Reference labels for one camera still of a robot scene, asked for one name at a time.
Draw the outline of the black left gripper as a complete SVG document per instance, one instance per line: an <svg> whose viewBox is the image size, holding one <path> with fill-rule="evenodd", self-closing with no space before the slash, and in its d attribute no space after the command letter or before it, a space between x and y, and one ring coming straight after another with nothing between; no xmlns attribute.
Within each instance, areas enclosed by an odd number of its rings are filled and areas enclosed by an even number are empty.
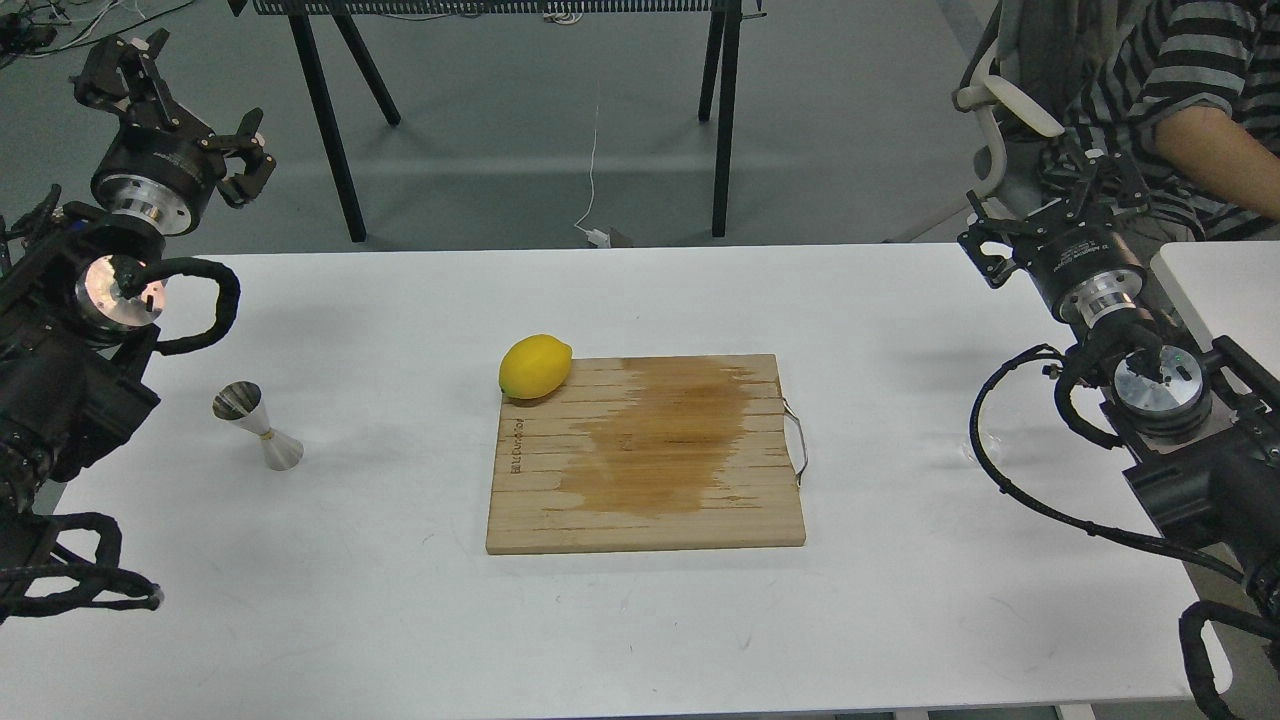
<svg viewBox="0 0 1280 720"><path fill-rule="evenodd" d="M164 28L146 38L110 35L70 83L77 102L124 126L92 176L93 200L173 237L198 227L215 188L229 208L252 202L276 161L259 132L261 108L243 114L234 133L215 135L174 99L156 64L169 37Z"/></svg>

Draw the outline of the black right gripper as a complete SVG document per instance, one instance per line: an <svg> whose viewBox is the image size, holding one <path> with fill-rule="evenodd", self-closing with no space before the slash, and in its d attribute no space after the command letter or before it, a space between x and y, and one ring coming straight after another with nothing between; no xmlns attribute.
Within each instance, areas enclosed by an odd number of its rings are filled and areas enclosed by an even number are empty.
<svg viewBox="0 0 1280 720"><path fill-rule="evenodd" d="M992 290L1019 270L1030 274L1052 318L1069 325L1096 325L1103 316L1138 307L1146 269L1115 224L1149 211L1149 188L1125 152L1084 150L1074 138L1062 147L1076 179L1042 209L1043 224L1069 229L1032 251L1030 223L992 217L974 190L965 199L974 220L957 237L966 256Z"/></svg>

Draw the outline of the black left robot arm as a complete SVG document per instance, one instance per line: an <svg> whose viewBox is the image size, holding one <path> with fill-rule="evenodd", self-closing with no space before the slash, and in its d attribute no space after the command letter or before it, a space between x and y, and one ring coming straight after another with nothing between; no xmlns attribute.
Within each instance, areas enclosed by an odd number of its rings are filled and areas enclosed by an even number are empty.
<svg viewBox="0 0 1280 720"><path fill-rule="evenodd" d="M65 484L122 447L157 406L143 383L152 355L192 354L233 327L236 273L212 260L165 258L214 195L255 200L275 168L247 111L219 135L172 95L156 60L168 41L113 35L72 78L76 100L119 120L91 179L93 201L63 202L52 184L3 246L3 616L77 609L155 610L159 584L120 565L122 532L100 512L52 515L38 492Z"/></svg>

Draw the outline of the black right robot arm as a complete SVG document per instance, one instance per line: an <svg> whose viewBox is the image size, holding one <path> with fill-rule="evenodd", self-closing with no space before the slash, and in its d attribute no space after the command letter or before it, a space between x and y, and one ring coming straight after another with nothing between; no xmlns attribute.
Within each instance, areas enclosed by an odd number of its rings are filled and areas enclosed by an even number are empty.
<svg viewBox="0 0 1280 720"><path fill-rule="evenodd" d="M1203 632L1210 623L1257 635L1277 662L1277 378L1234 340L1198 348L1155 300L1155 279L1119 229L1147 208L1149 191L1121 152L1069 149L1079 178L1066 197L1023 219L991 217L972 190L975 220L959 243L993 288L1024 270L1075 343L1037 345L1004 363L980 387L968 436L975 461L1004 495L1088 536L1190 562L1238 584L1247 612L1202 600L1178 624L1190 694L1210 719L1230 719ZM1151 536L1059 511L1006 477L980 429L988 393L1011 372L1041 363L1065 425L1101 448L1125 448L1126 483Z"/></svg>

